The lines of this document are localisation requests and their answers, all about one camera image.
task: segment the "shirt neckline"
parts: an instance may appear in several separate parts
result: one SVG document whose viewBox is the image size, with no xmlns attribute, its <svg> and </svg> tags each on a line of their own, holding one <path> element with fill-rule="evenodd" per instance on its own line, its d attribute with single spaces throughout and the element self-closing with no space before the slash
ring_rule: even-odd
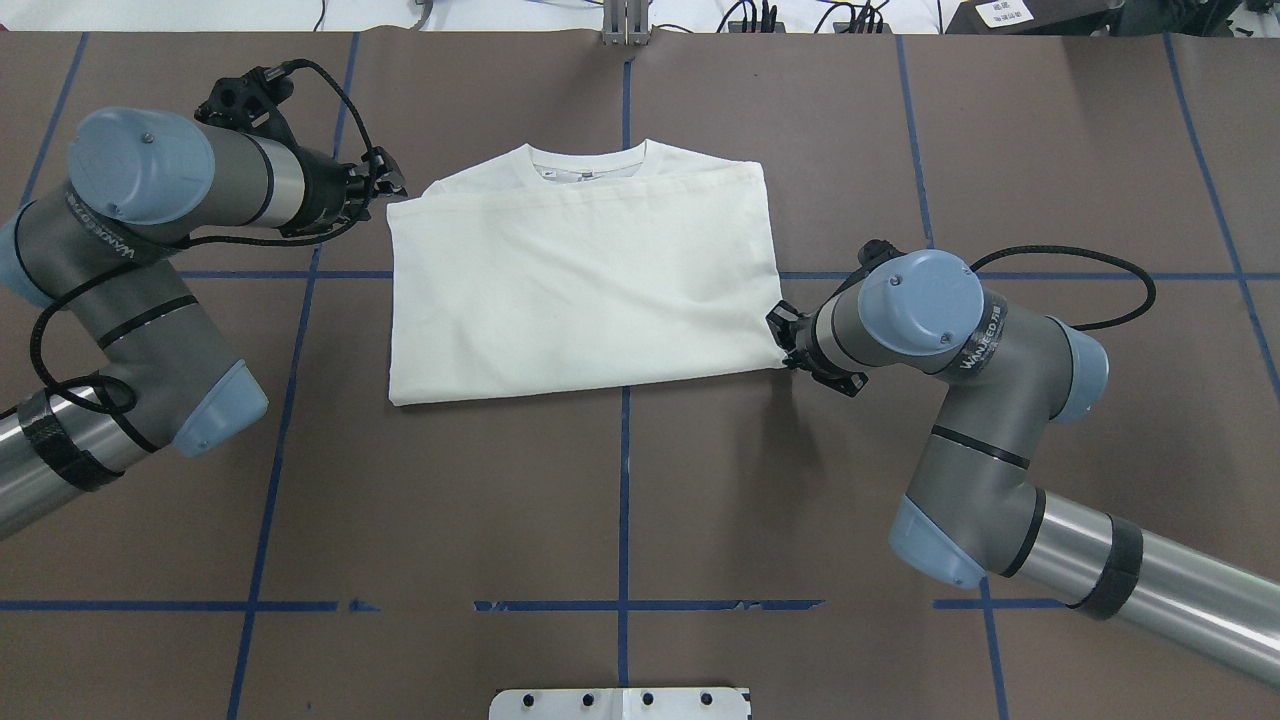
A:
<svg viewBox="0 0 1280 720">
<path fill-rule="evenodd" d="M 562 155 L 539 150 L 527 142 L 512 152 L 516 174 L 525 187 L 589 187 L 602 182 L 621 182 L 631 178 L 653 176 L 662 164 L 662 152 L 658 152 L 658 143 L 645 140 L 634 147 L 607 152 L 604 155 Z M 535 165 L 558 168 L 573 172 L 607 173 L 630 165 L 640 168 L 625 178 L 599 178 L 584 183 L 553 183 L 544 179 Z"/>
</svg>

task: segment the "black tape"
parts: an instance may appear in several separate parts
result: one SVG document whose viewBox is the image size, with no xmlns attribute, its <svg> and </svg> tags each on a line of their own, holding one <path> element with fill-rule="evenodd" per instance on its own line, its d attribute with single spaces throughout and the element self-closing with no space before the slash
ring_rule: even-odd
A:
<svg viewBox="0 0 1280 720">
<path fill-rule="evenodd" d="M 1009 318 L 1009 301 L 998 292 L 984 288 L 982 322 L 969 334 L 960 352 L 947 363 L 946 368 L 933 373 L 933 377 L 947 383 L 957 383 L 980 373 L 1000 347 L 1006 318 Z"/>
<path fill-rule="evenodd" d="M 951 442 L 963 445 L 969 450 L 977 450 L 978 452 L 989 455 L 996 460 L 1009 462 L 1010 465 L 1016 465 L 1023 470 L 1032 466 L 1032 461 L 1023 457 L 1021 455 L 1018 455 L 1015 452 L 1009 452 L 1002 447 L 996 447 L 995 445 L 982 442 L 980 439 L 969 437 L 964 433 L 957 433 L 951 428 L 943 428 L 942 425 L 933 425 L 933 430 L 931 432 L 938 436 L 940 438 L 950 439 Z"/>
<path fill-rule="evenodd" d="M 54 415 L 45 392 L 31 396 L 18 406 L 18 424 L 36 455 L 59 478 L 78 489 L 93 492 L 124 474 L 109 470 L 92 455 L 76 447 L 67 428 Z"/>
<path fill-rule="evenodd" d="M 195 305 L 197 302 L 196 297 L 192 295 L 183 295 L 182 297 L 174 297 L 168 302 L 156 305 L 155 307 L 147 310 L 146 313 L 140 313 L 133 318 L 115 325 L 114 328 L 102 333 L 102 337 L 97 338 L 97 346 L 106 350 L 106 346 L 120 340 L 122 337 L 132 333 L 133 331 L 141 328 L 142 325 L 159 320 L 160 318 L 173 313 L 179 307 L 186 307 L 187 305 Z"/>
<path fill-rule="evenodd" d="M 1032 524 L 1027 528 L 1027 537 L 1023 538 L 1023 546 L 1018 548 L 1018 555 L 1014 561 L 1009 564 L 1009 568 L 1001 573 L 1006 578 L 1012 578 L 1023 569 L 1023 562 L 1027 562 L 1027 556 L 1032 553 L 1032 546 L 1036 544 L 1036 538 L 1039 537 L 1039 527 L 1044 523 L 1044 491 L 1036 488 L 1036 510 L 1032 514 Z"/>
<path fill-rule="evenodd" d="M 102 243 L 119 255 L 122 260 L 133 263 L 134 265 L 147 266 L 159 263 L 160 260 L 172 258 L 179 251 L 177 247 L 151 242 L 145 237 L 124 229 L 118 223 L 99 215 L 92 208 L 86 205 L 74 191 L 68 190 L 65 199 L 67 208 L 69 208 L 72 215 L 79 220 L 84 232 L 102 241 Z"/>
<path fill-rule="evenodd" d="M 1108 620 L 1119 612 L 1133 594 L 1133 588 L 1138 587 L 1138 575 L 1142 573 L 1142 528 L 1123 518 L 1108 518 L 1111 552 L 1102 566 L 1102 574 L 1084 600 L 1068 605 L 1094 620 Z"/>
</svg>

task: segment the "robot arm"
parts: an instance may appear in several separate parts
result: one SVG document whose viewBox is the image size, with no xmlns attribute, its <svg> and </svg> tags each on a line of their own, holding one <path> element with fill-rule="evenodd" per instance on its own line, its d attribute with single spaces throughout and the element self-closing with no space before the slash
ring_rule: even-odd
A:
<svg viewBox="0 0 1280 720">
<path fill-rule="evenodd" d="M 873 241 L 860 259 L 814 315 L 783 302 L 768 319 L 790 366 L 846 395 L 891 364 L 951 386 L 893 523 L 895 552 L 956 587 L 987 571 L 1025 578 L 1280 688 L 1280 584 L 1027 482 L 1048 423 L 1079 420 L 1102 396 L 1102 346 L 982 287 L 947 252 Z"/>
<path fill-rule="evenodd" d="M 68 383 L 46 372 L 51 387 L 0 415 L 0 538 L 161 447 L 200 455 L 266 411 L 244 361 L 168 261 L 205 240 L 191 241 L 193 229 L 268 227 L 319 234 L 302 241 L 312 243 L 367 219 L 374 197 L 404 192 L 380 147 L 353 165 L 297 145 L 278 108 L 297 67 L 314 64 L 219 81 L 197 110 L 204 124 L 152 110 L 91 114 L 69 179 L 0 228 L 0 282 L 38 307 L 65 304 L 108 359 Z"/>
</svg>

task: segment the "blue joint cap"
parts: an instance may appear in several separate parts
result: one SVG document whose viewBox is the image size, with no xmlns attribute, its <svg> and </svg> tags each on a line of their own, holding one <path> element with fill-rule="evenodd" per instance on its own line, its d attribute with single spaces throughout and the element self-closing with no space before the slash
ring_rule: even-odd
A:
<svg viewBox="0 0 1280 720">
<path fill-rule="evenodd" d="M 893 519 L 888 544 L 904 562 L 925 575 L 957 588 L 973 589 L 987 577 L 982 565 L 960 550 L 909 497 Z"/>
<path fill-rule="evenodd" d="M 1057 318 L 1050 318 L 1066 333 L 1066 343 L 1071 347 L 1071 389 L 1066 393 L 1062 410 L 1053 416 L 1053 423 L 1075 423 L 1093 410 L 1093 404 L 1107 389 L 1107 375 L 1111 364 L 1102 343 Z"/>
<path fill-rule="evenodd" d="M 31 282 L 31 275 L 27 274 L 27 269 L 22 266 L 22 260 L 18 259 L 18 220 L 22 219 L 22 214 L 27 211 L 27 208 L 31 208 L 31 202 L 23 205 L 22 210 L 18 210 L 18 214 L 0 228 L 0 284 L 4 284 L 14 295 L 36 307 L 44 309 L 49 307 L 49 304 L 54 299 L 45 295 L 36 287 L 36 283 Z"/>
<path fill-rule="evenodd" d="M 173 446 L 187 457 L 196 457 L 259 421 L 266 414 L 266 393 L 244 361 L 237 360 L 182 424 Z"/>
<path fill-rule="evenodd" d="M 191 120 L 163 110 L 104 108 L 76 128 L 72 186 L 95 211 L 138 225 L 191 213 L 214 184 L 214 149 Z"/>
<path fill-rule="evenodd" d="M 872 270 L 858 291 L 858 316 L 876 342 L 913 357 L 964 346 L 982 322 L 982 282 L 964 260 L 918 250 Z"/>
</svg>

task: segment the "white metal bracket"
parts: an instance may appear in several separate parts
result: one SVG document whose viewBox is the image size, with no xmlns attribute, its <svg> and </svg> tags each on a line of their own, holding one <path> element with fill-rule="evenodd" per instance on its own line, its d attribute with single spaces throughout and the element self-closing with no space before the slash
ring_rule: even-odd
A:
<svg viewBox="0 0 1280 720">
<path fill-rule="evenodd" d="M 751 720 L 746 688 L 503 691 L 489 720 Z"/>
<path fill-rule="evenodd" d="M 649 0 L 604 0 L 605 45 L 649 45 Z"/>
</svg>

